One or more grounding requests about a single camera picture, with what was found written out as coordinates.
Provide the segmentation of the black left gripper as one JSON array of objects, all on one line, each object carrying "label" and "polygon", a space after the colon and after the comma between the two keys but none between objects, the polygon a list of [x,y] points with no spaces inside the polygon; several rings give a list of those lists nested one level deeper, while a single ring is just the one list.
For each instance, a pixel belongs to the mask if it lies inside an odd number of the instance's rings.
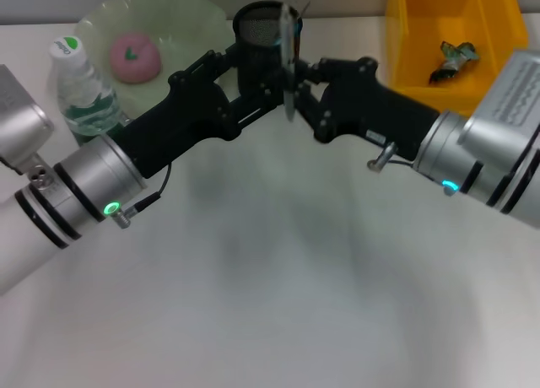
[{"label": "black left gripper", "polygon": [[233,141],[244,128],[284,104],[284,87],[260,83],[229,100],[231,88],[214,81],[238,66],[239,47],[208,51],[168,78],[170,92],[112,136],[143,178],[149,179],[209,138]]}]

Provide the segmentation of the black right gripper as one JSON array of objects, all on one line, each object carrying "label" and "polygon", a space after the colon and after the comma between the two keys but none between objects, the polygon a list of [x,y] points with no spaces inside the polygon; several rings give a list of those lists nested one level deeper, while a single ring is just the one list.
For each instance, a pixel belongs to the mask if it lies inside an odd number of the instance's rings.
[{"label": "black right gripper", "polygon": [[[377,68],[370,57],[322,58],[312,64],[298,59],[294,107],[319,143],[353,135],[383,148],[394,143],[399,157],[413,161],[440,112],[382,85]],[[320,101],[304,82],[327,84]]]}]

